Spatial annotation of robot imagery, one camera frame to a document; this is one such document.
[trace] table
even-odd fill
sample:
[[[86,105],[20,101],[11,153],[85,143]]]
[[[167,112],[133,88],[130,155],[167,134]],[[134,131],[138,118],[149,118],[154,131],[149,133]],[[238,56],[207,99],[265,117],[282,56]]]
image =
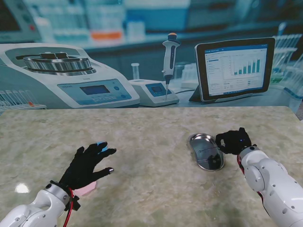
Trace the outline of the table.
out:
[[[14,110],[0,117],[0,219],[59,180],[77,148],[106,140],[115,172],[80,199],[70,227],[274,227],[236,157],[201,170],[186,146],[197,132],[245,127],[253,143],[303,185],[303,124],[287,107]],[[16,193],[23,183],[27,188]],[[63,215],[58,226],[62,226]]]

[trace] tablet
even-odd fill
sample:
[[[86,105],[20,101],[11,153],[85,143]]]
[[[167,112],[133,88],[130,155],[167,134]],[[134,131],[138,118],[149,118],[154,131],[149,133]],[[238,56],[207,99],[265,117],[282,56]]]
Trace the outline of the tablet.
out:
[[[231,100],[265,92],[274,38],[241,39],[195,47],[201,101]]]

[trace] pipette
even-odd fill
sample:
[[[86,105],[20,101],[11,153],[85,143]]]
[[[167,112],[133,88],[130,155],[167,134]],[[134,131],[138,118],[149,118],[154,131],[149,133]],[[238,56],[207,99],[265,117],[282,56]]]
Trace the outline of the pipette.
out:
[[[167,91],[169,89],[170,79],[174,75],[176,48],[180,46],[180,44],[181,42],[177,40],[176,33],[170,33],[168,35],[167,41],[163,42],[163,45],[165,46],[165,56],[162,72],[164,73],[164,79],[166,84],[165,100],[167,99]]]

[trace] metal tray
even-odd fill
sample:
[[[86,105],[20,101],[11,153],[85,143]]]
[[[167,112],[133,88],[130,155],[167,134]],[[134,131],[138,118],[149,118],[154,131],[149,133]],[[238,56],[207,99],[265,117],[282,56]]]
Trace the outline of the metal tray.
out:
[[[187,146],[201,169],[217,171],[223,168],[223,152],[219,150],[212,136],[205,133],[191,135],[187,140]]]

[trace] control panel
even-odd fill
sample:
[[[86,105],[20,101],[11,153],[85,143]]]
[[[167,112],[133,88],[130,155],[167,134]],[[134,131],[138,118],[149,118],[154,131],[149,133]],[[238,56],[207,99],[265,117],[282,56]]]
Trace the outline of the control panel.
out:
[[[117,79],[58,84],[58,87],[80,105],[95,105],[132,99]]]
[[[155,84],[146,84],[147,89],[154,97],[165,96],[166,89],[164,88],[162,83],[155,83]]]

